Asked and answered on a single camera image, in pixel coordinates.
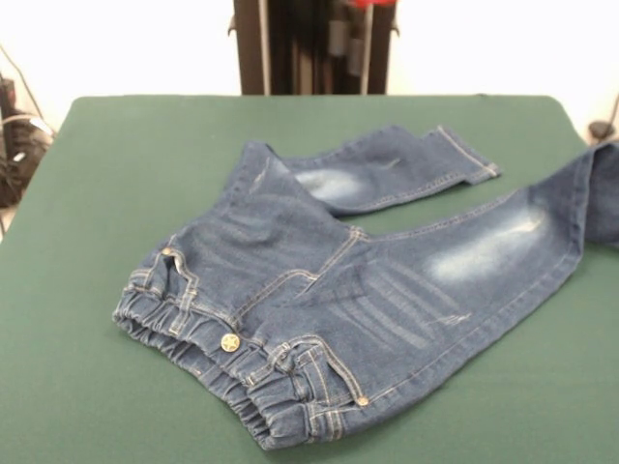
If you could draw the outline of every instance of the table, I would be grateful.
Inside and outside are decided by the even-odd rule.
[[[455,130],[505,174],[352,220],[411,228],[541,179],[583,150],[545,97],[122,97],[75,102],[0,245],[6,463],[582,463],[619,456],[619,253],[569,282],[428,399],[337,443],[264,452],[111,313],[129,272],[209,208],[249,139],[308,156],[388,124]]]

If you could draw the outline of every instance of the elastic waistband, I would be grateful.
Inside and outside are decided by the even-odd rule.
[[[179,318],[184,323],[177,332],[172,328]],[[308,405],[303,401],[310,387],[303,373],[276,367],[280,354],[269,356],[243,338],[237,349],[225,351],[222,339],[232,331],[218,318],[193,309],[181,311],[171,299],[130,286],[113,320],[225,401],[263,449],[291,447],[328,432],[316,429],[322,428],[320,423],[310,426]]]

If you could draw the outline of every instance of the blue denim jeans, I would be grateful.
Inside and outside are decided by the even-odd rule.
[[[357,432],[538,307],[585,239],[619,247],[612,144],[424,227],[372,235],[338,220],[499,172],[443,128],[387,128],[311,159],[248,143],[216,205],[131,274],[114,321],[225,401],[266,450]]]

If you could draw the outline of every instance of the red object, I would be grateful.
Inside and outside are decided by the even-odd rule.
[[[368,5],[393,5],[397,0],[355,0],[357,8],[365,8]]]

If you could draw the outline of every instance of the brass rivet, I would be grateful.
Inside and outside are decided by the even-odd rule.
[[[235,333],[227,333],[221,338],[221,348],[228,353],[234,353],[241,346],[241,338]]]

